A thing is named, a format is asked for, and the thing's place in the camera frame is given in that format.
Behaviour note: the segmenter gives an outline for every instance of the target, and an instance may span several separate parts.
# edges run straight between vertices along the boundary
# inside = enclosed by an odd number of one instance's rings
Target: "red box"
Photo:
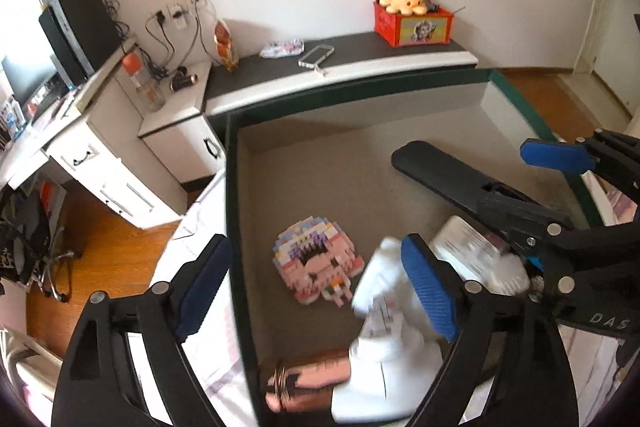
[[[374,30],[395,48],[421,44],[449,44],[453,13],[440,8],[425,15],[387,13],[378,0],[373,3]]]

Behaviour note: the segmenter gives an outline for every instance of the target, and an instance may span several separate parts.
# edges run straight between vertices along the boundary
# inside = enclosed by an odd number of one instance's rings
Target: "smartphone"
[[[334,52],[333,46],[327,44],[319,44],[298,61],[298,65],[302,68],[315,70],[320,63]]]

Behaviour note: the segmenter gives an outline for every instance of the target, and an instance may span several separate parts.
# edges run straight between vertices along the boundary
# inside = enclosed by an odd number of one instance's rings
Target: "computer monitor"
[[[43,82],[56,73],[56,68],[48,56],[46,61],[36,61],[19,60],[7,55],[2,60],[2,68],[20,107],[24,106]]]

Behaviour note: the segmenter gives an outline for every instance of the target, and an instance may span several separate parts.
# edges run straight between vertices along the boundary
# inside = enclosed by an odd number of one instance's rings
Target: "picture on red box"
[[[447,39],[445,17],[405,17],[400,26],[399,44],[426,44],[428,42],[444,42]]]

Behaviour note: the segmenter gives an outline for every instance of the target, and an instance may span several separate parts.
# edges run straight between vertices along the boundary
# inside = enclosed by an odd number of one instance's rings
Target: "black plug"
[[[158,25],[162,28],[164,26],[164,21],[166,20],[166,16],[162,10],[158,10],[156,12],[156,21],[158,21]]]

